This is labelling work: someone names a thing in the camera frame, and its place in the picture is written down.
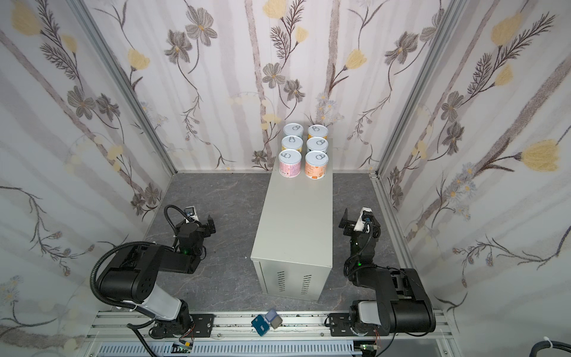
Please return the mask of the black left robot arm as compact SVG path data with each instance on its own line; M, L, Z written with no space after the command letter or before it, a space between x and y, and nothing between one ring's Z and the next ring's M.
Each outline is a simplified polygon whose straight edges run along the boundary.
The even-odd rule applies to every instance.
M95 264L90 288L101 302L140 312L158 321L176 321L184 302L157 285L159 272L191 275L206 257L204 240L216 233L212 217L203 224L182 221L175 226L175 246L137 241L108 251Z

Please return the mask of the light blue labelled can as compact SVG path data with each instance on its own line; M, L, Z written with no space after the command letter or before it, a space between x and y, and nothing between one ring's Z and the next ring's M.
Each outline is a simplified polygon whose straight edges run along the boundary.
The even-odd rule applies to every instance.
M304 134L303 125L298 123L288 123L283 128L283 134L285 136L296 136L298 138L303 138Z

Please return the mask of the brown labelled can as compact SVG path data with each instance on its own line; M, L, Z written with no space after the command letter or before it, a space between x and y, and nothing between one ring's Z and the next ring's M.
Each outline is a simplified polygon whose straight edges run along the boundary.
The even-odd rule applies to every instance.
M306 154L305 157L305 175L306 177L318 180L324 178L327 172L329 156L323 151L313 150Z

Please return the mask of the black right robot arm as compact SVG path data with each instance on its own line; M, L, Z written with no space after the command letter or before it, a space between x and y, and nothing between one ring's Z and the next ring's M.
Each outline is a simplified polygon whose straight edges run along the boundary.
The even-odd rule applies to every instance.
M343 276L354 286L375 293L373 300L356 300L349 308L352 332L365 334L372 330L380 336L406 333L415 337L434 332L437 319L418 272L374 262L382 229L372 210L362 208L356 220L345 211L339 228L350 244Z

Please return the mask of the yellow can with silver lid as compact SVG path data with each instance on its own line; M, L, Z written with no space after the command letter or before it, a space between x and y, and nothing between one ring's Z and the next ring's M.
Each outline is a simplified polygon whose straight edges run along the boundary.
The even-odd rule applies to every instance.
M303 149L303 139L297 135L287 135L282 139L281 145L282 150L296 150L301 153Z

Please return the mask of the pink labelled can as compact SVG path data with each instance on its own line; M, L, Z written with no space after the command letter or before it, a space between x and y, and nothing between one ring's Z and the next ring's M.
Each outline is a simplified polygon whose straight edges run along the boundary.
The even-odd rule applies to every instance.
M300 174L302 155L297 150L282 150L278 156L279 172L288 179Z

